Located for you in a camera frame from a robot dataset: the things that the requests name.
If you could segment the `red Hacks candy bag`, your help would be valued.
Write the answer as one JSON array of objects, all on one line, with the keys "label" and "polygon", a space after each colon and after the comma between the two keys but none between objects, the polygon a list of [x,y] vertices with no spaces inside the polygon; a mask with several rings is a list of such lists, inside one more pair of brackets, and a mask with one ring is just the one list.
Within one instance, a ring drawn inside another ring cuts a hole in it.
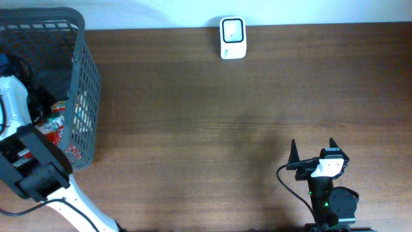
[{"label": "red Hacks candy bag", "polygon": [[[51,117],[58,117],[60,115],[65,114],[66,111],[66,101],[59,101],[56,102],[52,107],[51,107],[51,113],[47,118],[41,121],[44,122],[46,119],[49,119]],[[51,133],[45,134],[45,136],[54,143],[54,145],[58,145],[59,142],[61,141],[62,133],[63,133],[64,125],[61,126],[57,131],[53,131]]]}]

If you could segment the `teal tissue pack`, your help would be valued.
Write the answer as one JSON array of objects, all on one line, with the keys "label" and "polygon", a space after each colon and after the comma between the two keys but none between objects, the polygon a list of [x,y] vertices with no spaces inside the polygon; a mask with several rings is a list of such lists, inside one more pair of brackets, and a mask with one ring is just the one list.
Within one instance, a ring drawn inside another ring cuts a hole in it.
[{"label": "teal tissue pack", "polygon": [[36,125],[36,128],[44,134],[57,131],[61,126],[64,125],[64,116],[60,115],[58,117],[51,117],[46,119],[44,122]]}]

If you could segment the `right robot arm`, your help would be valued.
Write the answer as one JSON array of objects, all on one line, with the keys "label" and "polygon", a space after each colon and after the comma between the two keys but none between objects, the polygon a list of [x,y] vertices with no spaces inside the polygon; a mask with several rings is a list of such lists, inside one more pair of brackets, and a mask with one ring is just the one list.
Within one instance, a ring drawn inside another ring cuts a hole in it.
[{"label": "right robot arm", "polygon": [[305,231],[349,231],[355,223],[359,194],[349,188],[334,186],[333,181],[344,174],[350,159],[336,144],[329,140],[318,157],[301,160],[295,140],[291,141],[287,170],[295,171],[296,181],[308,183],[313,224]]}]

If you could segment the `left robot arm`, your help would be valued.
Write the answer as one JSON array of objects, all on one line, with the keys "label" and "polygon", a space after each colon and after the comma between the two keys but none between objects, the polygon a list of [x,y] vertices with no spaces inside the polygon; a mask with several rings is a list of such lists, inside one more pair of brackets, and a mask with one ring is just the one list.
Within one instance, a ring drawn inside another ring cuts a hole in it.
[{"label": "left robot arm", "polygon": [[48,206],[78,231],[122,231],[76,183],[65,154],[33,124],[28,90],[15,76],[1,77],[1,180],[16,195]]}]

